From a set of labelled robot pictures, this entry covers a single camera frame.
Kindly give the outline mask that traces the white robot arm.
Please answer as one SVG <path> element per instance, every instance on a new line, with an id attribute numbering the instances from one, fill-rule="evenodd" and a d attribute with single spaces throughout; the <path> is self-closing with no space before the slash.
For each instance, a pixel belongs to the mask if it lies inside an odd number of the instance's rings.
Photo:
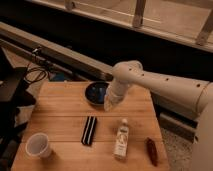
<path id="1" fill-rule="evenodd" d="M 213 171 L 213 82 L 147 72 L 136 60 L 115 64 L 112 75 L 104 98 L 106 111 L 119 104 L 133 84 L 194 111 L 199 121 L 189 171 Z"/>

